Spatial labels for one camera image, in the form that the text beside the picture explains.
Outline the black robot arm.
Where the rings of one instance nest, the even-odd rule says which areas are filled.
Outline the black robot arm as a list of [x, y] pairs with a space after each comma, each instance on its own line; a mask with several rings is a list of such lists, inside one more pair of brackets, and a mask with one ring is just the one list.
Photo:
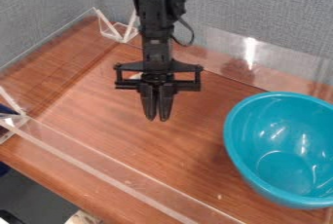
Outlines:
[[116, 88], [136, 90], [140, 93], [143, 111], [152, 121], [156, 116], [165, 121], [169, 117], [173, 96], [177, 92], [200, 90], [200, 72], [198, 64], [183, 63], [172, 57], [171, 41], [190, 46], [173, 37], [173, 24], [179, 21], [192, 31], [183, 20], [185, 0], [132, 0], [139, 16], [139, 33], [141, 36], [143, 60], [117, 63]]

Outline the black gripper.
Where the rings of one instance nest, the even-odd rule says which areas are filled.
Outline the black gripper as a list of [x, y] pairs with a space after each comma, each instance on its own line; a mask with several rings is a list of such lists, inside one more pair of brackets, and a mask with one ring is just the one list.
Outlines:
[[[177, 91], [196, 92], [200, 89], [200, 72], [203, 67], [177, 61], [171, 55], [171, 41], [141, 38], [143, 60], [131, 63], [117, 63], [115, 85], [117, 89], [137, 90], [143, 111], [147, 119], [152, 121], [157, 115], [159, 88], [159, 114], [164, 122], [171, 113], [173, 94]], [[123, 71], [140, 72], [139, 79], [124, 79]], [[192, 80], [176, 80], [175, 73], [194, 73]]]

